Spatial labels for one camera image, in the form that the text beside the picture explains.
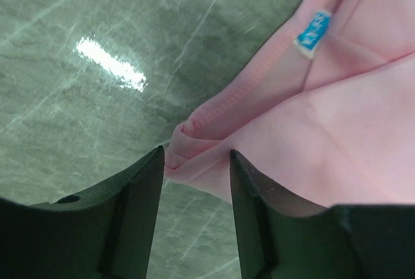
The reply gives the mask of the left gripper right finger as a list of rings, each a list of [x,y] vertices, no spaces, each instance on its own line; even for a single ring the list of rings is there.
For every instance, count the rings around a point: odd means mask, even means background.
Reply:
[[[243,278],[413,278],[412,205],[310,202],[230,154]]]

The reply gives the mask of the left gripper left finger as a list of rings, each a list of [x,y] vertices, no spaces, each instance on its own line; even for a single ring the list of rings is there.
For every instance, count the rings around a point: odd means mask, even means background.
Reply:
[[[145,278],[164,159],[157,147],[54,203],[1,199],[1,277]]]

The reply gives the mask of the pink t shirt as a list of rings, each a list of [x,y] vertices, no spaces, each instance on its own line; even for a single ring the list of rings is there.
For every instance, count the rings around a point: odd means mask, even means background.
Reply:
[[[414,0],[303,0],[174,130],[165,176],[231,201],[230,151],[321,206],[414,202]]]

